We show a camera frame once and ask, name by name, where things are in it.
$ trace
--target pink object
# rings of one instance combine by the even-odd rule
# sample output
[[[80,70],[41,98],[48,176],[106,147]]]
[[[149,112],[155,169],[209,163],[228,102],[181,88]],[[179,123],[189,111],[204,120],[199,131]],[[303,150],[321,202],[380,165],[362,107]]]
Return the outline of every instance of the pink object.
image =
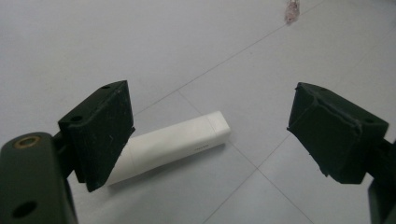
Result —
[[[291,24],[298,20],[300,15],[300,1],[299,0],[289,0],[288,7],[286,8],[285,21],[287,24]]]

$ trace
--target white floor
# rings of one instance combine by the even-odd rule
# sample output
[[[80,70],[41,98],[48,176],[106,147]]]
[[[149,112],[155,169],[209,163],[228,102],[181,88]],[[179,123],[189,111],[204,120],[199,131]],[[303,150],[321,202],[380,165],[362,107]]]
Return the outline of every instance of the white floor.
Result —
[[[80,223],[370,223],[367,187],[321,174],[286,131],[299,81],[390,124],[395,0],[0,1],[0,144],[58,132],[90,93],[127,79],[135,136],[220,110],[225,146],[88,193]]]

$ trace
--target white object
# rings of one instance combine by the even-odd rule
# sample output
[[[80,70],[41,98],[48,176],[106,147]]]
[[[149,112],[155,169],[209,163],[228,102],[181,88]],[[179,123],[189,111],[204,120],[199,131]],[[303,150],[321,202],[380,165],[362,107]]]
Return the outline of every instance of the white object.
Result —
[[[223,144],[230,132],[218,111],[130,138],[106,185]]]

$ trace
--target gray surface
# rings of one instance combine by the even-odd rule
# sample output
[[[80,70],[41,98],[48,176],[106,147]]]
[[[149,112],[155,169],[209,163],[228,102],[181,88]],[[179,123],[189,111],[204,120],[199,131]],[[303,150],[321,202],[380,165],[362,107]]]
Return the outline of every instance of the gray surface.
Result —
[[[297,82],[389,122],[396,138],[394,0],[0,1],[0,144],[58,132],[98,87],[127,79],[134,135],[220,110],[221,147],[88,193],[80,223],[370,223],[366,176],[321,174],[286,131]]]

